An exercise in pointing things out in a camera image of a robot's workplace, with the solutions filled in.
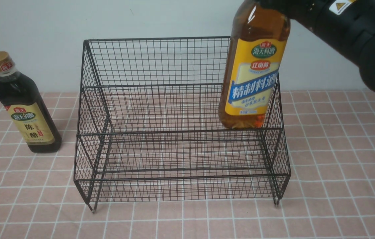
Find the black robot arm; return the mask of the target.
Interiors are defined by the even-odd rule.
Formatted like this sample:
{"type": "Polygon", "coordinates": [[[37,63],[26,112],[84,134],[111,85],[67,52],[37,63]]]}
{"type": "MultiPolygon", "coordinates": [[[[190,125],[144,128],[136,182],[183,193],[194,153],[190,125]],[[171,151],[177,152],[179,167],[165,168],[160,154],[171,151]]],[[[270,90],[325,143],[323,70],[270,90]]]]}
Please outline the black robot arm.
{"type": "Polygon", "coordinates": [[[375,92],[375,0],[262,0],[260,5],[308,28],[358,66],[375,92]]]}

